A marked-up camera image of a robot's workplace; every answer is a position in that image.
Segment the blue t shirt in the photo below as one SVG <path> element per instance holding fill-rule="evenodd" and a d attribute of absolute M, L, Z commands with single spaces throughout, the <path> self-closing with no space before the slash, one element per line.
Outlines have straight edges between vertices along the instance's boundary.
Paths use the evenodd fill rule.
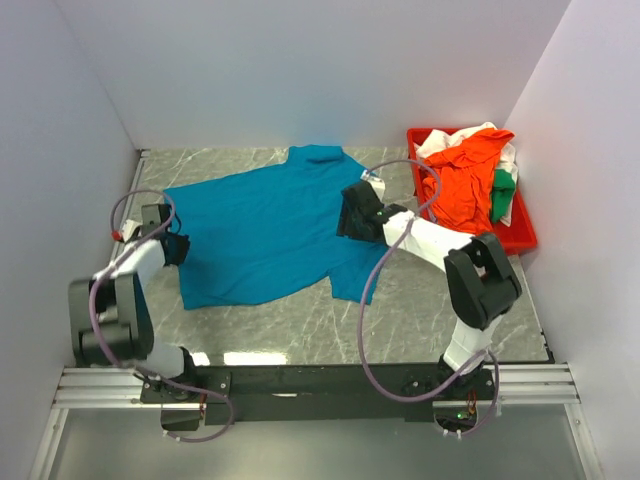
<path fill-rule="evenodd" d="M 285 162 L 167 189 L 191 242 L 185 309 L 259 305 L 327 278 L 337 299 L 371 299 L 383 244 L 337 234 L 341 192 L 365 168 L 339 146 L 292 147 Z"/>

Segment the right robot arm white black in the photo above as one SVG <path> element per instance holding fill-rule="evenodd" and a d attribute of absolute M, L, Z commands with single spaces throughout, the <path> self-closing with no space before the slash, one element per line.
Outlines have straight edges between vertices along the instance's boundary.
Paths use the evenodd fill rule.
<path fill-rule="evenodd" d="M 397 249 L 445 274 L 457 320 L 441 357 L 440 364 L 446 369 L 439 374 L 439 387 L 449 398 L 464 397 L 474 386 L 472 373 L 489 354 L 497 325 L 522 295 L 522 286 L 497 236 L 450 230 L 401 205 L 385 205 L 377 184 L 367 180 L 342 191 L 338 234 L 388 248 L 365 283 L 361 310 L 367 305 L 373 281 Z"/>

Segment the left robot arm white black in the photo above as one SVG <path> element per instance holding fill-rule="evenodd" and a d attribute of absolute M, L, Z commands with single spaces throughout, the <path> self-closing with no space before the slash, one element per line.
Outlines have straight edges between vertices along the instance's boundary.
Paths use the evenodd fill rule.
<path fill-rule="evenodd" d="M 79 367 L 133 367 L 150 383 L 164 380 L 176 401 L 193 399 L 200 378 L 189 351 L 156 339 L 145 287 L 163 268 L 181 265 L 190 240 L 171 230 L 171 205 L 146 204 L 142 221 L 111 235 L 121 254 L 93 276 L 68 287 L 72 351 Z"/>

